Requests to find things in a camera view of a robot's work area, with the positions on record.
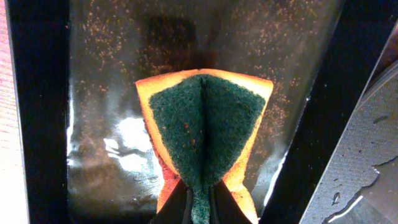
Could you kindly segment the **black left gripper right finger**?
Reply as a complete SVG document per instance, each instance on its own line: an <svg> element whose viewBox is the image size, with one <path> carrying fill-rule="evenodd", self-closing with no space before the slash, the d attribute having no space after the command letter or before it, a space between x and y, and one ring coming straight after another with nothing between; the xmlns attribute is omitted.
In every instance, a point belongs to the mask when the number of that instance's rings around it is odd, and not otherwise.
<svg viewBox="0 0 398 224"><path fill-rule="evenodd" d="M251 224L223 181L210 187L210 224Z"/></svg>

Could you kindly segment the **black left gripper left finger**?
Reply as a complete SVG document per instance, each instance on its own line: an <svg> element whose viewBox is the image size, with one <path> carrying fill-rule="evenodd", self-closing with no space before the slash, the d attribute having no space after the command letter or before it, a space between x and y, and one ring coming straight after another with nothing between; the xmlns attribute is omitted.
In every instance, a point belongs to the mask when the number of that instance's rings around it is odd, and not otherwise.
<svg viewBox="0 0 398 224"><path fill-rule="evenodd" d="M192 224L192 207L193 192L180 180L149 224Z"/></svg>

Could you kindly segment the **orange green scrub sponge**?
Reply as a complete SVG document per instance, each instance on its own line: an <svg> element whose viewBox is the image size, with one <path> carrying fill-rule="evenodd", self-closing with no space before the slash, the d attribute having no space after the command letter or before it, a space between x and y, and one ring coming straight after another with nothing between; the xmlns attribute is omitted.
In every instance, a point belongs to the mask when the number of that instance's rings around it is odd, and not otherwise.
<svg viewBox="0 0 398 224"><path fill-rule="evenodd" d="M273 91L271 81L215 69L136 82L152 145L167 174L193 192L192 223L210 223L210 187L223 181L251 223L245 171Z"/></svg>

